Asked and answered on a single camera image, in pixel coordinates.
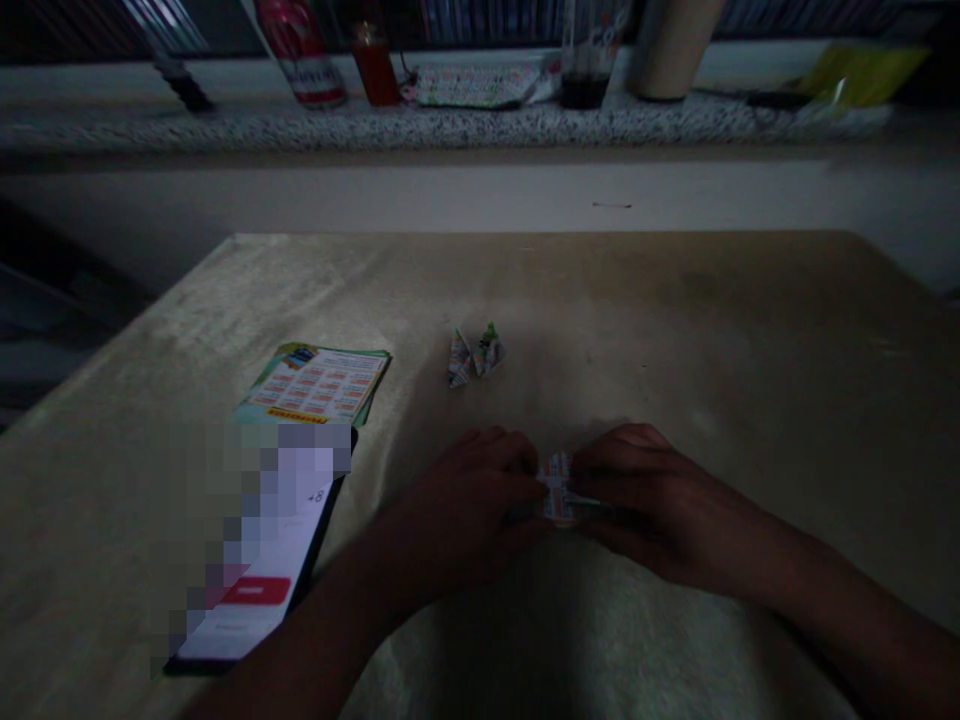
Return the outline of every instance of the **cylindrical container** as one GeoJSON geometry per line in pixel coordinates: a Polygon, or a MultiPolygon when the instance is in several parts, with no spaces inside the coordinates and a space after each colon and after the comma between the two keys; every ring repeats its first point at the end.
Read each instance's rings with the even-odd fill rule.
{"type": "Polygon", "coordinates": [[[663,0],[649,3],[638,45],[650,42],[650,47],[647,52],[639,48],[634,51],[636,61],[643,66],[631,68],[627,79],[630,91],[642,100],[683,100],[693,86],[724,2],[663,0]]]}
{"type": "Polygon", "coordinates": [[[400,87],[390,62],[387,41],[367,22],[357,25],[355,32],[353,58],[357,61],[367,100],[374,107],[396,105],[400,102],[400,87]]]}
{"type": "Polygon", "coordinates": [[[592,110],[600,107],[630,19],[629,0],[566,0],[561,55],[560,104],[592,110]]]}
{"type": "Polygon", "coordinates": [[[257,22],[297,101],[329,108],[347,99],[308,0],[256,0],[257,22]]]}

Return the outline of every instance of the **smartphone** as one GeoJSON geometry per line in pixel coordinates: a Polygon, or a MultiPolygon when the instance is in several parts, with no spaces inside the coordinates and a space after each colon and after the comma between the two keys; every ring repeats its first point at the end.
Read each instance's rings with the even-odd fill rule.
{"type": "MultiPolygon", "coordinates": [[[[351,454],[357,437],[351,428],[351,454]]],[[[165,675],[223,675],[293,612],[312,585],[344,479],[309,491],[295,515],[279,519],[276,538],[260,545],[257,559],[187,635],[164,666],[165,675]]]]}

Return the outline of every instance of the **colorful package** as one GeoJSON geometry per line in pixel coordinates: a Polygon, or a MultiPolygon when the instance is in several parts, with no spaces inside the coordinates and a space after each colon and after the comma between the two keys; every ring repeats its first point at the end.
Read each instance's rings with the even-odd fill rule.
{"type": "Polygon", "coordinates": [[[390,353],[287,343],[234,412],[241,423],[345,423],[367,421],[373,394],[390,353]]]}

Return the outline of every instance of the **beige tumbler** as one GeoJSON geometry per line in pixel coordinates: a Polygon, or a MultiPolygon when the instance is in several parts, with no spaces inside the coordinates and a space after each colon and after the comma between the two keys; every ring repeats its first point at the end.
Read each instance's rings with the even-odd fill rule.
{"type": "Polygon", "coordinates": [[[653,0],[641,21],[627,88],[642,100],[683,100],[725,0],[653,0]]]}

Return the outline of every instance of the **white wall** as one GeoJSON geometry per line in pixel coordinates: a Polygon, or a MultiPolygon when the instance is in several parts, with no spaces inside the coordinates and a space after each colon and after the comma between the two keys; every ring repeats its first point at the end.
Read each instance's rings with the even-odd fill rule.
{"type": "Polygon", "coordinates": [[[935,291],[960,286],[960,159],[910,148],[87,163],[11,172],[0,195],[155,291],[230,233],[280,231],[835,228],[935,291]]]}

